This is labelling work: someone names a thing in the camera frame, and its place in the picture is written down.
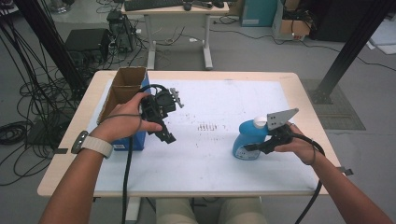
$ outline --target person's leg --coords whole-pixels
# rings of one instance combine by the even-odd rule
[[[157,224],[198,224],[189,199],[156,199]]]
[[[262,202],[257,198],[230,198],[221,206],[219,224],[266,224]]]

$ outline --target bottle cap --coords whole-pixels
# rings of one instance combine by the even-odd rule
[[[253,120],[254,127],[256,127],[257,129],[263,129],[266,123],[267,118],[263,116],[256,117]]]

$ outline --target white watch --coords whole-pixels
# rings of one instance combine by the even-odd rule
[[[113,146],[111,146],[111,144],[102,139],[90,137],[87,131],[82,131],[78,135],[76,142],[73,144],[72,153],[78,154],[83,148],[97,151],[103,154],[106,159],[108,159],[111,152],[113,152]]]

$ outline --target blue bottle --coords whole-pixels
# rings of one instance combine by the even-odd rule
[[[265,140],[268,134],[268,126],[265,117],[257,117],[239,125],[240,134],[233,143],[233,155],[241,160],[253,161],[259,158],[260,151],[246,151],[244,146],[259,144]]]

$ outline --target person's right arm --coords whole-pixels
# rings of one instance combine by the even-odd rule
[[[295,125],[290,125],[294,133],[303,134]],[[287,145],[275,148],[277,152],[294,152],[304,163],[314,161],[311,144],[297,138]],[[370,200],[360,189],[320,153],[316,153],[312,168],[323,186],[329,192],[346,223],[393,223],[390,218]]]

